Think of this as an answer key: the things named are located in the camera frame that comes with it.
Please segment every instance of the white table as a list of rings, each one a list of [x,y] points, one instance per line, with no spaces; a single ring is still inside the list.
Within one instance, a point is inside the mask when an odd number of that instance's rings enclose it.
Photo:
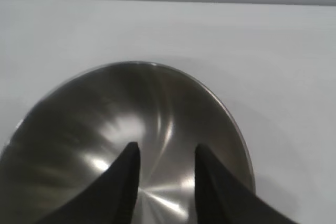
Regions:
[[[0,0],[0,144],[50,89],[125,60],[202,81],[243,132],[257,194],[295,221],[334,223],[336,7]]]

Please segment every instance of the brushed metal surface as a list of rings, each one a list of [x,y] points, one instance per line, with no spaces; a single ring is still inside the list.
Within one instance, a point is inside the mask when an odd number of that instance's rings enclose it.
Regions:
[[[254,190],[243,137],[218,98],[176,69],[122,62],[74,78],[27,114],[0,158],[0,223],[29,224],[66,203],[130,141],[141,150],[133,223],[195,223],[197,143]]]

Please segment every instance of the black object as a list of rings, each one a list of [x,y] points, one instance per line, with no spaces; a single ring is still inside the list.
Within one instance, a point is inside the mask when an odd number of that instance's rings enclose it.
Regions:
[[[140,151],[129,143],[86,190],[36,224],[129,224],[137,200]]]
[[[138,145],[129,143],[85,191],[36,224],[130,224],[139,170]],[[195,150],[195,204],[198,224],[295,224],[251,193],[203,144]]]
[[[210,149],[195,151],[198,224],[294,224],[243,186]]]

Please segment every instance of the stainless steel bowl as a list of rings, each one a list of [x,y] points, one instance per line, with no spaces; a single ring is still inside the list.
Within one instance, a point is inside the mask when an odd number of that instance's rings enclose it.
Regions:
[[[217,97],[176,69],[123,62],[74,78],[28,113],[0,159],[0,223],[33,223],[65,204],[130,141],[141,149],[133,223],[195,221],[197,143],[254,190],[243,137]]]

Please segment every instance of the bowl rim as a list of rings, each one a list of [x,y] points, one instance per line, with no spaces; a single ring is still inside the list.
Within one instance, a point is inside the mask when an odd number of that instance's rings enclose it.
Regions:
[[[19,120],[19,122],[17,123],[17,125],[15,126],[15,129],[12,131],[12,133],[9,135],[8,137],[8,141],[4,144],[4,146],[2,147],[1,151],[0,151],[0,160],[1,160],[1,156],[2,154],[6,151],[8,145],[10,144],[13,135],[19,130],[21,124],[31,115],[32,111],[39,106],[43,101],[45,101],[47,98],[49,98],[54,92],[56,92],[58,89],[60,89],[61,87],[64,87],[67,84],[70,84],[71,82],[87,75],[90,73],[93,73],[97,70],[102,70],[105,68],[109,68],[109,67],[113,67],[113,66],[120,66],[120,65],[143,65],[143,66],[154,66],[154,67],[160,67],[169,71],[173,71],[176,73],[179,73],[189,79],[191,79],[192,81],[194,81],[195,83],[197,83],[198,85],[200,85],[209,95],[211,95],[215,101],[222,107],[222,109],[224,110],[224,112],[226,113],[226,115],[228,116],[228,118],[230,119],[230,121],[232,122],[233,127],[235,128],[235,131],[237,132],[240,142],[242,143],[245,155],[246,155],[246,159],[247,159],[247,165],[248,165],[248,170],[250,173],[250,177],[251,177],[251,188],[249,188],[252,192],[256,192],[256,184],[255,184],[255,175],[254,175],[254,170],[253,170],[253,166],[252,166],[252,161],[251,161],[251,156],[250,153],[248,151],[247,148],[247,144],[246,141],[243,137],[243,134],[237,124],[237,122],[235,121],[234,117],[232,116],[232,114],[229,112],[228,108],[224,105],[224,103],[206,86],[204,85],[202,82],[200,82],[199,80],[197,80],[195,77],[191,76],[190,74],[162,64],[162,63],[156,63],[156,62],[151,62],[151,61],[137,61],[137,60],[133,60],[133,61],[117,61],[117,62],[113,62],[113,63],[106,63],[106,64],[102,64],[102,65],[98,65],[89,69],[86,69],[84,71],[79,72],[78,74],[64,80],[63,82],[61,82],[60,84],[56,85],[55,87],[53,87],[52,89],[50,89],[44,96],[42,96],[42,98],[40,98],[39,100],[37,100],[37,102],[28,110],[28,112],[23,116],[23,118],[21,120]]]

